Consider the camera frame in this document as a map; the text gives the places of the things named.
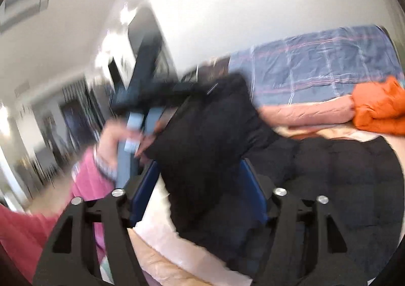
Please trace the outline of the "person left hand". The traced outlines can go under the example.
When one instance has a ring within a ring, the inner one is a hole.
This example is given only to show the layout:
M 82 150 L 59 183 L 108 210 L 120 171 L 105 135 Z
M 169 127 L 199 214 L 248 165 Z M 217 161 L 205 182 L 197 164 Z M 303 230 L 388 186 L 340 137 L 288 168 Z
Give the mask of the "person left hand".
M 154 135 L 144 135 L 139 130 L 130 130 L 127 123 L 121 119 L 109 120 L 102 131 L 98 144 L 94 149 L 94 161 L 98 170 L 108 177 L 117 175 L 117 156 L 119 142 L 134 140 L 139 142 L 136 158 L 140 158 L 143 164 L 149 161 L 145 150 L 154 141 Z

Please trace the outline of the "pink sleeve forearm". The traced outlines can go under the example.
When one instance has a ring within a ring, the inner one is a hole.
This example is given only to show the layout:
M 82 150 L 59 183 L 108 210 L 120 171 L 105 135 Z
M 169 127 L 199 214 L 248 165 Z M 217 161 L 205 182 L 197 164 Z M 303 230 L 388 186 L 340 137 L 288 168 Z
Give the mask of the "pink sleeve forearm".
M 80 197 L 86 201 L 96 200 L 103 198 L 112 190 L 113 183 L 97 169 L 94 150 L 88 149 L 80 162 L 68 199 Z M 1 207 L 1 245 L 16 268 L 30 282 L 47 238 L 59 216 L 59 214 L 46 217 L 42 214 L 18 213 Z

